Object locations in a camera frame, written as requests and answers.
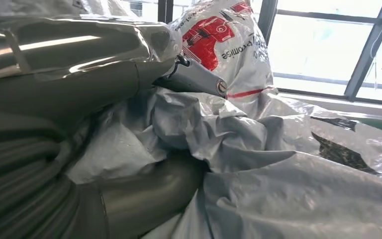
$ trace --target red graphic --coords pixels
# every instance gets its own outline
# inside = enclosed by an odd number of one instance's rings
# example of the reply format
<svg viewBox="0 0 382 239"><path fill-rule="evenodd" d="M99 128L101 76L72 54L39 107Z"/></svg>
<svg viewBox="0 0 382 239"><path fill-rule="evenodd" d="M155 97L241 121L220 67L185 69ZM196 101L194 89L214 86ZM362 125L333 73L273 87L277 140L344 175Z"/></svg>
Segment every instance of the red graphic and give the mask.
<svg viewBox="0 0 382 239"><path fill-rule="evenodd" d="M214 45L234 36L225 20L212 16L197 22L182 36L182 50L185 55L212 71L219 63L214 54Z"/></svg>
<svg viewBox="0 0 382 239"><path fill-rule="evenodd" d="M252 13L253 10L251 9L250 6L248 6L248 4L244 1L240 2L240 3L237 3L235 5L233 5L231 7L231 9L234 11L234 12L248 12L248 13Z"/></svg>

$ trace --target crumpled plastic wrap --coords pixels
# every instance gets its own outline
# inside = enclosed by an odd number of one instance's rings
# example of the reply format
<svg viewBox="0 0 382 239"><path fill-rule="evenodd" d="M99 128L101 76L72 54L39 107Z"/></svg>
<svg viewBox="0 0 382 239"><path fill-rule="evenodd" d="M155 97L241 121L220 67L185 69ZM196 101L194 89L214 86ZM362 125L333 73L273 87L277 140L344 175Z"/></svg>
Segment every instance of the crumpled plastic wrap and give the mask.
<svg viewBox="0 0 382 239"><path fill-rule="evenodd" d="M249 116L264 104L261 91L273 87L267 46L244 0L201 0L171 22L182 33L183 53L228 84L228 99Z"/></svg>
<svg viewBox="0 0 382 239"><path fill-rule="evenodd" d="M142 93L107 112L135 137L98 144L94 160L139 140L155 161L173 148L207 161L212 173L172 238L382 238L382 131L301 101L260 97L266 105L252 119L205 93ZM151 161L123 155L112 157L120 168ZM105 165L101 178L128 175L106 174ZM70 177L76 171L88 168L76 165Z"/></svg>

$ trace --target white plastic sheet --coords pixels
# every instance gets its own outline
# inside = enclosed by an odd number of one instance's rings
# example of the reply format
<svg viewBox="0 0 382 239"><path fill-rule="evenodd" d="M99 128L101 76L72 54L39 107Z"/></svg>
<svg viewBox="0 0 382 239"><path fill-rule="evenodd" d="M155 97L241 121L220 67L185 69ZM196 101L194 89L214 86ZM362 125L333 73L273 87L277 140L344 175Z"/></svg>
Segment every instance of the white plastic sheet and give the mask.
<svg viewBox="0 0 382 239"><path fill-rule="evenodd" d="M266 105L253 119L222 98L162 88L108 112L155 160L189 148L209 163L213 172L172 238L382 238L382 131L300 101L260 97ZM148 164L115 158L125 168Z"/></svg>

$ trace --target window frame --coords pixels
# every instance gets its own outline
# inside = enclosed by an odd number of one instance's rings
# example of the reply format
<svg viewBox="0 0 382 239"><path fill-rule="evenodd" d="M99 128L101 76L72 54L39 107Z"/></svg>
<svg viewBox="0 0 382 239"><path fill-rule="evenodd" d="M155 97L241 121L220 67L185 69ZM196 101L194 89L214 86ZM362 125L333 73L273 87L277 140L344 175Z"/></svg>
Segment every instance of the window frame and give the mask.
<svg viewBox="0 0 382 239"><path fill-rule="evenodd" d="M367 99L367 98L358 98L357 93L361 86L363 87L374 87L371 83L365 83L364 79L367 76L367 73L370 69L371 64L373 63L373 59L377 54L377 51L382 43L382 7L377 17L363 17L363 16L349 16L349 15L339 15L339 14L329 14L329 13L319 13L319 12L300 12L300 11L290 11L290 10L282 10L277 9L278 0L263 0L263 4L260 10L260 18L259 18L259 28L262 31L264 36L270 37L274 17L276 14L280 15L289 15L289 16L298 16L298 17L309 17L316 19L327 19L327 20L338 20L343 22L358 22L358 23L370 23L373 24L373 27L370 31L370 34L364 44L363 50L360 54L358 62L355 66L355 69L352 73L350 80L345 84L346 89L343 95L333 95L333 94L324 94L324 93L316 93L316 92L307 92L307 91L298 91L291 89L279 89L281 92L291 93L291 94L300 94L300 95L310 95L310 96L318 96L318 97L326 97L333 99L341 99L347 100L350 102L366 102L372 104L381 104L381 100L375 99ZM272 12L271 14L261 14L262 12ZM271 24L269 27L265 27L265 23ZM280 75L281 77L286 77L289 79L300 79L307 81L316 81L316 82L325 82L325 83L337 83L343 84L343 82L337 82L338 80L333 79L323 79L323 78L315 78L308 76L296 76L290 74L283 73L274 73L274 75Z"/></svg>

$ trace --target screw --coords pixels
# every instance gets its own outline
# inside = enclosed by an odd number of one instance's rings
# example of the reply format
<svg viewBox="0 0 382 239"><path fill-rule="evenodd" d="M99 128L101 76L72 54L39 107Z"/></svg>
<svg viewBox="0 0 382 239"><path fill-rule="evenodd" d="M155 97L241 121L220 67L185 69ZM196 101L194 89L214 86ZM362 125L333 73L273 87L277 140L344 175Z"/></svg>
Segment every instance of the screw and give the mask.
<svg viewBox="0 0 382 239"><path fill-rule="evenodd" d="M219 93L221 94L225 94L226 93L226 90L227 90L227 85L226 85L226 82L224 82L223 80L219 80L217 82L217 90L219 91Z"/></svg>

